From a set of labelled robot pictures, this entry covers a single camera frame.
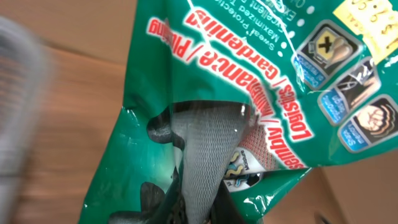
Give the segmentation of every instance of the paper label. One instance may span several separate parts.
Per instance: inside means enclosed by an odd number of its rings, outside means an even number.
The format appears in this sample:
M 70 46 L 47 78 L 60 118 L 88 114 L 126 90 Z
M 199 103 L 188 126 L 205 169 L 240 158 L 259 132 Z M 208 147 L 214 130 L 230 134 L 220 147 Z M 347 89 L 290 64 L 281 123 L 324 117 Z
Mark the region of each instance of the paper label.
M 363 35 L 375 64 L 398 48 L 398 12 L 388 0 L 345 0 L 333 13 L 356 35 Z

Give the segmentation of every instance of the packaging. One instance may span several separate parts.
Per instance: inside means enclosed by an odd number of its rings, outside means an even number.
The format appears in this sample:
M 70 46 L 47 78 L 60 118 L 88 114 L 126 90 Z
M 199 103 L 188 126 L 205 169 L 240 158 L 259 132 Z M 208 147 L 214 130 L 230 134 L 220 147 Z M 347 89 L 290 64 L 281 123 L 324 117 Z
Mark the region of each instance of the packaging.
M 255 223 L 305 168 L 392 150 L 396 2 L 139 1 L 80 223 L 202 224 L 225 189 Z

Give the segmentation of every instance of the fist icon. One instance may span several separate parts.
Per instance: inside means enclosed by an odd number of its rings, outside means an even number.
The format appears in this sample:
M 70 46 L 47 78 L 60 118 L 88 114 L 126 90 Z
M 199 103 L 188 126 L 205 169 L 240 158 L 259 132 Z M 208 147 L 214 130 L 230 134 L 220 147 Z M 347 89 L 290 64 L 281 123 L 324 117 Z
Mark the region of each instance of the fist icon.
M 369 105 L 363 108 L 356 116 L 364 129 L 369 131 L 378 131 L 383 126 L 385 111 L 377 106 Z

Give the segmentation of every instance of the cardboard surface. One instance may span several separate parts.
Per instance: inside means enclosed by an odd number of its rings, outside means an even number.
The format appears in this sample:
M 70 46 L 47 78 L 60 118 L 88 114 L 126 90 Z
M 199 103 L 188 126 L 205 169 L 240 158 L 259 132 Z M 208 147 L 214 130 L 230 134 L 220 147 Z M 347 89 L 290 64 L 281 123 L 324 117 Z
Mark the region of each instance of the cardboard surface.
M 49 45 L 125 64 L 137 0 L 2 0 L 0 15 Z
M 321 215 L 330 223 L 322 223 Z M 301 181 L 264 219 L 265 224 L 347 224 L 320 169 Z
M 351 224 L 398 223 L 398 151 L 324 169 L 344 216 Z

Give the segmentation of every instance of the green plastic bag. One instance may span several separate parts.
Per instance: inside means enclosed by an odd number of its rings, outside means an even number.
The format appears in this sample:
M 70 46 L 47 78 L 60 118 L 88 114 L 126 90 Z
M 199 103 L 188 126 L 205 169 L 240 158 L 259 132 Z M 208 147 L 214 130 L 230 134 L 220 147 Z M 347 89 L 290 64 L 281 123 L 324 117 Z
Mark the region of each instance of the green plastic bag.
M 393 150 L 397 3 L 139 1 L 123 107 L 80 223 L 112 223 L 118 211 L 137 213 L 117 214 L 127 220 L 134 215 L 157 218 L 153 223 L 170 220 L 173 205 L 184 204 L 174 190 L 187 165 L 180 150 L 186 141 L 175 133 L 168 133 L 173 141 L 158 139 L 168 127 L 151 125 L 154 118 L 171 125 L 170 111 L 187 103 L 240 103 L 249 111 L 242 114 L 256 128 L 242 135 L 245 144 L 231 154 L 223 181 L 247 223 L 265 215 L 305 168 Z M 260 151 L 251 148 L 253 136 L 261 136 Z M 285 171 L 269 174 L 272 170 Z M 143 200 L 148 192 L 161 197 L 148 205 Z

